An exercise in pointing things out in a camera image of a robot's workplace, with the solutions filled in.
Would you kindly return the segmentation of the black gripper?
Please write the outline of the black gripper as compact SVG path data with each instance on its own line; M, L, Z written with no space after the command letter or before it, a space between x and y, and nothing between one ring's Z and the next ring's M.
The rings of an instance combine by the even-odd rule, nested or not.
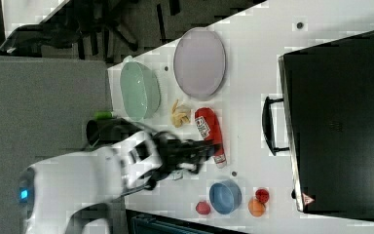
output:
M179 169L197 175L208 158L198 155L190 157L187 153L188 145L194 153L204 152L212 156L215 152L215 146L211 140L190 140L187 144L168 131L156 133L154 142L162 162L162 166L154 172L154 177L168 177L173 171Z

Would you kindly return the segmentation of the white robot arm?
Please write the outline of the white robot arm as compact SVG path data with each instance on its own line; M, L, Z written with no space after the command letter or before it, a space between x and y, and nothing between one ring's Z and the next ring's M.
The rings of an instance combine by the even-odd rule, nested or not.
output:
M28 166L19 177L20 234L113 234L109 204L152 190L172 172L200 171L218 148L212 140L181 140L139 131L112 145L68 153Z

